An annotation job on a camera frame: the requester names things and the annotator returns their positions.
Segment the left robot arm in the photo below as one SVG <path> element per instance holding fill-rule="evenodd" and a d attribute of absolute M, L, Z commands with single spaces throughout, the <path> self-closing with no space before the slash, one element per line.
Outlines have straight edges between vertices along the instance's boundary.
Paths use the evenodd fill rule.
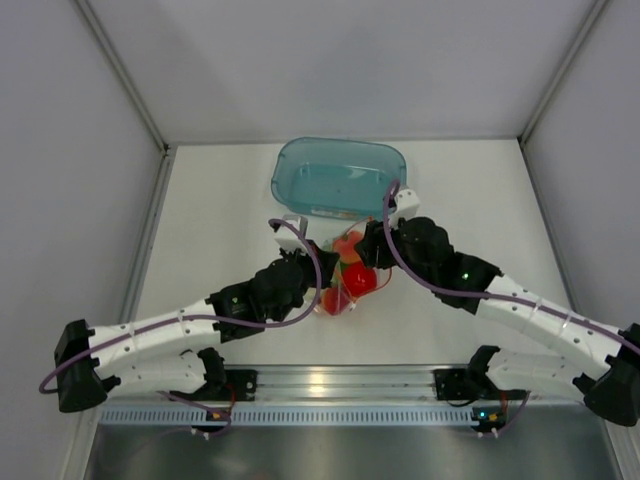
<path fill-rule="evenodd" d="M 280 328 L 293 312 L 304 318 L 317 303 L 306 294 L 330 287 L 338 262 L 317 245 L 281 250 L 251 279 L 175 312 L 112 326 L 68 323 L 54 350 L 59 411 L 155 392 L 189 402 L 219 397 L 228 380 L 218 346 Z"/>

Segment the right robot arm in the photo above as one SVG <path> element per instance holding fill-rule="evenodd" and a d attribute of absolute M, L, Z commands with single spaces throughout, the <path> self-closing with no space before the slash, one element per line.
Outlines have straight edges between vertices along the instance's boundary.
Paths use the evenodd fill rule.
<path fill-rule="evenodd" d="M 522 287 L 497 266 L 458 252 L 427 217 L 390 228 L 367 224 L 355 250 L 367 267 L 398 267 L 442 303 L 493 320 L 539 343 L 549 355 L 480 347 L 467 365 L 468 388 L 480 397 L 528 390 L 583 403 L 620 426 L 639 421 L 639 326 L 589 320 Z"/>

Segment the clear zip top bag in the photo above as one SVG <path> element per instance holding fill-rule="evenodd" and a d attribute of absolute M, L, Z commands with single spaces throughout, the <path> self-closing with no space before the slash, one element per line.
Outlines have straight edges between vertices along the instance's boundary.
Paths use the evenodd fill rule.
<path fill-rule="evenodd" d="M 355 245 L 364 238 L 365 228 L 372 220 L 372 217 L 365 217 L 323 243 L 322 249 L 337 253 L 339 259 L 329 287 L 322 291 L 314 308 L 317 314 L 331 317 L 343 315 L 352 311 L 363 297 L 389 284 L 392 271 L 366 267 L 355 250 Z"/>

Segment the green fake vegetable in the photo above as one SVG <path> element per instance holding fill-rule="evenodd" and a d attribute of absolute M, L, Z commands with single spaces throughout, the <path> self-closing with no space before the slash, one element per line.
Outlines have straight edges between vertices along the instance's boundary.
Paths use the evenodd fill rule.
<path fill-rule="evenodd" d="M 335 268 L 335 275 L 339 278 L 342 278 L 344 275 L 344 272 L 346 271 L 346 269 L 349 267 L 348 263 L 343 262 L 342 260 L 339 260 L 336 264 L 336 268 Z"/>

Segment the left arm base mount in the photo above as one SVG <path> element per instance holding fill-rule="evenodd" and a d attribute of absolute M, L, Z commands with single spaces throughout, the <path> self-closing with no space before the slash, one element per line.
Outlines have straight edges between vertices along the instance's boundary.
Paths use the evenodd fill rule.
<path fill-rule="evenodd" d="M 225 371 L 226 382 L 219 391 L 218 399 L 230 402 L 253 402 L 257 390 L 258 372 L 253 369 L 230 369 Z"/>

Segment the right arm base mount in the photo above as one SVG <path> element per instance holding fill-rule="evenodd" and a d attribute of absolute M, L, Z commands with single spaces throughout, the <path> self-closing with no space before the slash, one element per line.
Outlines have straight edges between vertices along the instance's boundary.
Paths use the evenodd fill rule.
<path fill-rule="evenodd" d="M 437 369 L 433 372 L 438 401 L 454 407 L 471 405 L 480 398 L 477 388 L 467 378 L 464 368 Z"/>

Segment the red fake pepper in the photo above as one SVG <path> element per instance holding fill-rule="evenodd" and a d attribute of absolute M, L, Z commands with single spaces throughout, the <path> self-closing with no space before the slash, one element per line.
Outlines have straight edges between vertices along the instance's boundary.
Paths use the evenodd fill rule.
<path fill-rule="evenodd" d="M 344 272 L 343 283 L 352 297 L 359 298 L 376 289 L 377 275 L 362 263 L 354 263 Z"/>

